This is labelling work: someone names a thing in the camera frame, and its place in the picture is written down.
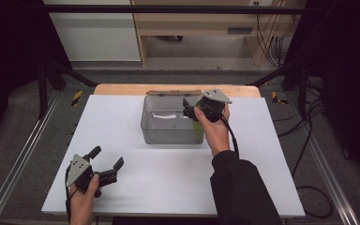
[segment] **person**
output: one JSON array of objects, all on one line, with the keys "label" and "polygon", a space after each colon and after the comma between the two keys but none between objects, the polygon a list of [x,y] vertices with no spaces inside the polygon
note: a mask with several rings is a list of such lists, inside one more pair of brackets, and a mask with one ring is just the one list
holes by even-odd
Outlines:
[{"label": "person", "polygon": [[[230,148],[229,130],[219,120],[211,123],[203,112],[195,108],[195,115],[205,131],[205,138],[212,151],[214,173],[210,178],[213,198],[220,225],[281,225],[278,211],[251,162],[239,159]],[[223,111],[229,120],[228,104]],[[94,194],[98,177],[93,177],[83,195],[75,193],[71,199],[71,224],[92,223]]]}]

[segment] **silver mounting plate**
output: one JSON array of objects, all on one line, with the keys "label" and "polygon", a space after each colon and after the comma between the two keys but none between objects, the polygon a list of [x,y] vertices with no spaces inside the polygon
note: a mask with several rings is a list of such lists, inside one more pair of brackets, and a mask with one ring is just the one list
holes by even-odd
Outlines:
[{"label": "silver mounting plate", "polygon": [[74,159],[71,161],[71,167],[69,168],[66,186],[70,187],[89,167],[90,163],[88,161],[78,154],[75,154]]},{"label": "silver mounting plate", "polygon": [[209,99],[215,100],[215,101],[220,101],[220,102],[229,103],[229,104],[233,103],[218,88],[215,88],[215,89],[212,89],[212,90],[209,90],[209,91],[202,91],[202,95],[209,98]]}]

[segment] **yellow and black tape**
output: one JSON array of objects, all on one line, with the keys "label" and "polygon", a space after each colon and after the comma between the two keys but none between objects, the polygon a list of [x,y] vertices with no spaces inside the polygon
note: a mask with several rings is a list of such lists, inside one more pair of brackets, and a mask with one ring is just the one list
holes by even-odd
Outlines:
[{"label": "yellow and black tape", "polygon": [[275,103],[280,103],[280,104],[284,104],[284,105],[288,104],[287,100],[279,100],[276,92],[272,93],[272,97],[273,97],[273,102],[275,102]]},{"label": "yellow and black tape", "polygon": [[78,104],[78,101],[81,98],[82,92],[83,91],[77,91],[77,93],[75,93],[74,99],[72,99],[72,102],[71,102],[71,106],[76,106]]}]

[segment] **wooden cabinet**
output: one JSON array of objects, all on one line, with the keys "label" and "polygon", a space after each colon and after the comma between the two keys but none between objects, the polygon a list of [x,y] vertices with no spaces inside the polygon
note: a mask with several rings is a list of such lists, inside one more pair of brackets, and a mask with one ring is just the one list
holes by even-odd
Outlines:
[{"label": "wooden cabinet", "polygon": [[[300,0],[273,0],[271,6],[299,6]],[[131,0],[133,5],[183,5],[183,6],[249,6],[249,0]],[[291,36],[298,20],[292,15],[260,15],[258,33],[257,15],[239,14],[134,14],[142,62],[150,36],[243,36],[253,55],[256,66],[264,59],[272,37]]]}]

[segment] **hand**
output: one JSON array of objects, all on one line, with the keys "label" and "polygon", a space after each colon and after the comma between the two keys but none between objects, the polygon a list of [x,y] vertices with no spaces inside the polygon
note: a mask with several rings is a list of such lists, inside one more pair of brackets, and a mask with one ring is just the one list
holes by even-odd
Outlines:
[{"label": "hand", "polygon": [[[215,123],[211,123],[199,108],[195,107],[194,111],[203,126],[207,143],[212,149],[213,157],[222,151],[230,150],[229,130],[223,122],[218,120]],[[229,120],[230,110],[228,104],[225,105],[223,114],[224,117]]]},{"label": "hand", "polygon": [[90,225],[93,221],[95,192],[98,190],[98,174],[93,176],[86,193],[81,193],[75,184],[71,185],[71,225]]}]

